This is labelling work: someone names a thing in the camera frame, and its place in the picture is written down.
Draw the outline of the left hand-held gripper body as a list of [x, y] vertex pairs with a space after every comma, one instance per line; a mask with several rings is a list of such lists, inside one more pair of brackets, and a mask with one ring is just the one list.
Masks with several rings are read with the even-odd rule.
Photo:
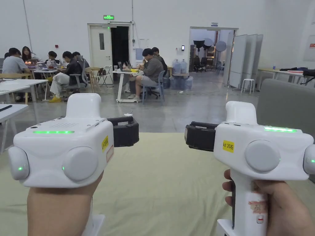
[[[30, 188], [80, 188], [103, 176], [114, 148], [139, 141], [132, 116], [102, 118], [101, 96], [76, 93], [68, 98], [66, 116], [43, 122], [14, 136], [9, 148], [11, 174]], [[93, 198], [82, 236], [99, 236], [105, 216], [94, 215]]]

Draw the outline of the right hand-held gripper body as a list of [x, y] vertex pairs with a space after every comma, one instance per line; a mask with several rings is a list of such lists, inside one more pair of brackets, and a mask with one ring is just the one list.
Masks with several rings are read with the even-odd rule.
[[267, 195], [255, 180], [306, 180], [314, 174], [315, 146], [300, 129], [259, 125], [253, 104], [226, 103], [226, 121], [219, 125], [191, 122], [185, 142], [193, 149], [211, 151], [230, 168], [232, 219], [219, 219], [217, 236], [265, 236]]

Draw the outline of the person's left hand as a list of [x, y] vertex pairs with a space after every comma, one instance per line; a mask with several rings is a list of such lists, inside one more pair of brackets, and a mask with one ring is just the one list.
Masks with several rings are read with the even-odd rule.
[[29, 236], [81, 236], [92, 197], [102, 176], [80, 188], [30, 188], [27, 197]]

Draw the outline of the person's right hand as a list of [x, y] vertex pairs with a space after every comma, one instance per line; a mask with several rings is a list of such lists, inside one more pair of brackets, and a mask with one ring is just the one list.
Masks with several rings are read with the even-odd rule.
[[314, 236], [309, 210], [284, 181], [255, 180], [236, 170], [226, 170], [223, 183], [232, 196], [225, 201], [232, 207], [232, 220], [219, 219], [219, 236]]

